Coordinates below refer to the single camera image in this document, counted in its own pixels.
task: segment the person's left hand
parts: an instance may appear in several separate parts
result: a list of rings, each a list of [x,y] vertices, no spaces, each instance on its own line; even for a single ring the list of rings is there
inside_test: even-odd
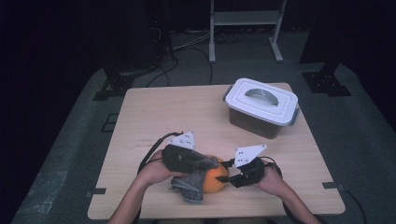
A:
[[[143,181],[147,186],[153,185],[155,183],[163,182],[165,179],[170,176],[183,176],[183,173],[180,172],[171,172],[166,168],[161,160],[162,150],[158,150],[155,152],[150,158],[149,162],[145,165],[145,167],[140,171],[137,175],[136,179],[139,181]]]

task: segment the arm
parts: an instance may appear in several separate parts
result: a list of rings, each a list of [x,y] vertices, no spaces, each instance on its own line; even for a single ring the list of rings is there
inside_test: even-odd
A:
[[[150,159],[152,162],[149,162],[136,176],[108,223],[132,223],[142,205],[145,192],[149,186],[162,182],[170,176],[183,175],[182,173],[169,171],[161,160],[158,160],[161,156],[161,150],[154,153]]]
[[[271,167],[264,168],[264,177],[253,186],[280,198],[289,208],[291,213],[306,224],[319,224],[305,203],[297,193],[282,179],[282,177]]]

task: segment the white shelf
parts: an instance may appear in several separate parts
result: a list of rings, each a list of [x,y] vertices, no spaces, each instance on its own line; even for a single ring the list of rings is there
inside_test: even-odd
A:
[[[279,11],[228,11],[215,12],[214,25],[276,24]]]

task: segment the container handle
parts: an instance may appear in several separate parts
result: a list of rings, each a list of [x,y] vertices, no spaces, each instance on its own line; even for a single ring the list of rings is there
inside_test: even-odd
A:
[[[276,96],[274,96],[271,92],[269,91],[265,91],[262,89],[251,89],[247,92],[245,92],[246,96],[253,96],[253,95],[258,95],[258,96],[262,96],[265,99],[268,99],[272,105],[278,105],[279,101],[277,100]]]

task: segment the wooden table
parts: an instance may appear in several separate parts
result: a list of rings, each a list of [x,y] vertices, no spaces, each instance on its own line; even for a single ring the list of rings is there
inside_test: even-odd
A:
[[[272,84],[290,90],[286,83]],[[284,127],[269,140],[247,132],[228,121],[228,106],[222,96],[230,85],[130,89],[126,93],[108,152],[88,211],[91,219],[108,219],[135,178],[139,163],[151,146],[167,133],[194,131],[196,150],[233,158],[237,147],[266,144],[262,156],[276,160],[284,179],[315,214],[345,211],[337,189],[322,183],[332,177],[301,113],[292,127]],[[167,140],[159,148],[166,146]],[[170,190],[170,180],[146,192],[141,218],[264,217],[285,215],[281,201],[256,188],[223,190],[205,194],[200,204],[183,201]]]

